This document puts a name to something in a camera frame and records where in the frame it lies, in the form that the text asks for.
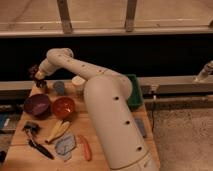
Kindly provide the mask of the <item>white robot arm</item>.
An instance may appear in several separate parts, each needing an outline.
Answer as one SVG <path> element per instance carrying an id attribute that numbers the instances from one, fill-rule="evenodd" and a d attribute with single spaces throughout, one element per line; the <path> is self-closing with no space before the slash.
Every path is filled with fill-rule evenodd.
<path id="1" fill-rule="evenodd" d="M 69 48 L 46 53 L 38 80 L 64 68 L 86 80 L 84 102 L 110 171 L 159 171 L 128 107 L 129 78 L 111 69 L 77 60 Z"/>

